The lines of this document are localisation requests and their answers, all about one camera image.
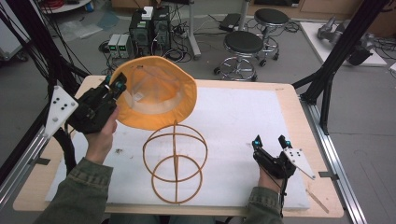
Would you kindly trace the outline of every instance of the table surface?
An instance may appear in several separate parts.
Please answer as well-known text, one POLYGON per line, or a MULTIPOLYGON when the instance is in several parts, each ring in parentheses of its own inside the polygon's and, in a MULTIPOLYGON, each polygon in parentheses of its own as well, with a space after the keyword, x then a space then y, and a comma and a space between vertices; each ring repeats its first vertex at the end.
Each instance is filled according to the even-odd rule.
MULTIPOLYGON (((86 77, 76 97, 90 87, 99 85, 103 76, 86 77)), ((290 84, 236 82, 216 80, 196 80, 199 87, 231 88, 274 91, 278 98, 283 118, 288 127, 290 141, 294 146, 304 149, 312 170, 318 177, 311 180, 303 175, 305 190, 310 202, 306 210, 284 210, 285 217, 341 217, 344 210, 330 178, 320 178, 318 172, 327 171, 321 157, 315 137, 298 99, 295 89, 290 84)), ((62 149, 56 140, 51 139, 41 157, 50 159, 49 164, 37 164, 30 173, 13 206, 18 211, 42 211, 49 202, 45 201, 53 178, 56 175, 58 161, 63 156, 62 149)), ((205 206, 173 206, 173 205, 138 205, 108 204, 107 213, 167 214, 167 215, 208 215, 208 216, 245 216, 245 207, 205 207, 205 206)))

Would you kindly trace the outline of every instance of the box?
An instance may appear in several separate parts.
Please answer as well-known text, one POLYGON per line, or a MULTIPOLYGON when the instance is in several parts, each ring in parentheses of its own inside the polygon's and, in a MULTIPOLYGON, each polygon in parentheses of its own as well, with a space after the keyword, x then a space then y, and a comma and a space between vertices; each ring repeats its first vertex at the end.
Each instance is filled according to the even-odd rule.
POLYGON ((367 32, 376 37, 396 37, 396 1, 385 5, 367 32))
POLYGON ((143 8, 152 5, 152 0, 111 0, 111 6, 114 8, 143 8))

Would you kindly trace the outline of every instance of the sleeve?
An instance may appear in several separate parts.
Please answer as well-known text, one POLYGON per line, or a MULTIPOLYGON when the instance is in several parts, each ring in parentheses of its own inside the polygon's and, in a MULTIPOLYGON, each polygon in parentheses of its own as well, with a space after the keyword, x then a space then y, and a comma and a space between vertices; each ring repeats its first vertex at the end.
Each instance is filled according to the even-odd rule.
POLYGON ((282 224, 278 193, 256 187, 251 191, 244 224, 282 224))
POLYGON ((112 172, 112 167, 83 158, 59 184, 52 202, 34 223, 101 223, 112 172))

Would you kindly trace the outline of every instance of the human hand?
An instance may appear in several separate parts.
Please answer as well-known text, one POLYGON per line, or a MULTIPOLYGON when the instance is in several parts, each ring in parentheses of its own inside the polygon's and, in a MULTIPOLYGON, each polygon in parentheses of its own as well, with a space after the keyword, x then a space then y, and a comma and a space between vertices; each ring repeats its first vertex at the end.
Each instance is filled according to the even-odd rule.
POLYGON ((276 179, 275 177, 269 175, 267 171, 264 171, 260 167, 260 178, 258 184, 259 187, 268 188, 279 193, 280 187, 282 187, 282 183, 283 183, 283 179, 276 179))
POLYGON ((98 164, 103 164, 105 158, 113 146, 113 133, 117 129, 116 118, 119 115, 119 108, 116 107, 114 112, 110 115, 107 123, 99 133, 85 134, 88 141, 88 149, 85 159, 98 164))

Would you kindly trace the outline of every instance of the black pole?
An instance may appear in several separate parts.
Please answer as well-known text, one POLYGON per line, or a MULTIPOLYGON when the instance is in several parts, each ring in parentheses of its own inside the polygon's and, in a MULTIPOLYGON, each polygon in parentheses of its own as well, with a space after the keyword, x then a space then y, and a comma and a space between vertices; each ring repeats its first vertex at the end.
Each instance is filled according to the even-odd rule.
POLYGON ((361 37, 388 1, 389 0, 364 0, 348 27, 330 52, 329 57, 319 70, 311 76, 292 84, 293 87, 297 89, 311 82, 308 90, 301 95, 301 99, 307 101, 311 105, 316 104, 318 97, 324 91, 320 112, 320 127, 326 134, 329 134, 327 124, 332 92, 332 80, 337 70, 351 52, 353 52, 361 37))

